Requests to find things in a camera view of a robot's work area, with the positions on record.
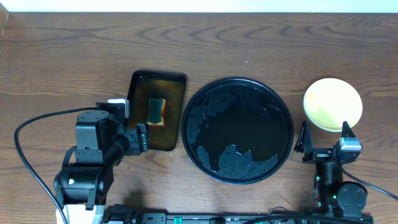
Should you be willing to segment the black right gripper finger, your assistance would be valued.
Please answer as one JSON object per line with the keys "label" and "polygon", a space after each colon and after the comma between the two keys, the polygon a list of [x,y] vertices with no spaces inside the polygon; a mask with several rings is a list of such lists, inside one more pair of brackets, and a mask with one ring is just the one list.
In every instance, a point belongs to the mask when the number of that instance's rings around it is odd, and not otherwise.
{"label": "black right gripper finger", "polygon": [[307,121],[303,121],[299,137],[294,147],[295,152],[309,153],[313,149],[312,137]]}
{"label": "black right gripper finger", "polygon": [[349,124],[347,121],[343,122],[342,130],[341,130],[341,137],[343,138],[356,138],[355,134],[352,132]]}

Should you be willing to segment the yellow plate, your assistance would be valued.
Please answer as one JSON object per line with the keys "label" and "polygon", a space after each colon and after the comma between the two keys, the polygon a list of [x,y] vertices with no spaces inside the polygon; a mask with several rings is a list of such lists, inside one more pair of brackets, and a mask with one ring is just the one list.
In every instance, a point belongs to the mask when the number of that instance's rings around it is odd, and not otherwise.
{"label": "yellow plate", "polygon": [[349,83],[337,78],[323,78],[312,83],[303,96],[307,118],[318,128],[340,132],[343,122],[355,126],[363,113],[359,93]]}

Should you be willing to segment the green and yellow sponge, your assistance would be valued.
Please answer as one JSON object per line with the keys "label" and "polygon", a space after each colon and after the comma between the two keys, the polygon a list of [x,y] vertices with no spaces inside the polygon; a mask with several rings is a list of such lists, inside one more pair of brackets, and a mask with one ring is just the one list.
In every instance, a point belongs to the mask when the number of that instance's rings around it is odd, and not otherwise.
{"label": "green and yellow sponge", "polygon": [[163,126],[166,100],[164,98],[150,98],[147,124],[149,126]]}

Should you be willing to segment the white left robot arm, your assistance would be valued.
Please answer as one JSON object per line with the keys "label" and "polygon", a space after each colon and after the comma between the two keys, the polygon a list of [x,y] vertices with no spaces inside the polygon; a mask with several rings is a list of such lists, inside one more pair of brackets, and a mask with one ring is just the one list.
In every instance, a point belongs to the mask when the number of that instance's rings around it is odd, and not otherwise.
{"label": "white left robot arm", "polygon": [[65,154],[62,169],[54,179],[61,206],[57,218],[68,223],[134,223],[126,212],[112,214],[104,206],[114,181],[114,167],[125,156],[138,156],[149,149],[148,126],[127,128],[129,101],[110,99],[77,116],[76,145]]}

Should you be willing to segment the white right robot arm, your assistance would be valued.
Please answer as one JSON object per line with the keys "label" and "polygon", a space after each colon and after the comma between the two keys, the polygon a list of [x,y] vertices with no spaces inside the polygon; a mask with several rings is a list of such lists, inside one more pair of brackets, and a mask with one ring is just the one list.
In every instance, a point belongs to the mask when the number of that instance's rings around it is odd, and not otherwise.
{"label": "white right robot arm", "polygon": [[314,199],[320,213],[336,218],[360,220],[368,191],[363,184],[343,180],[343,164],[354,162],[362,144],[345,121],[341,137],[329,148],[314,147],[309,125],[302,123],[294,151],[303,154],[302,162],[315,164]]}

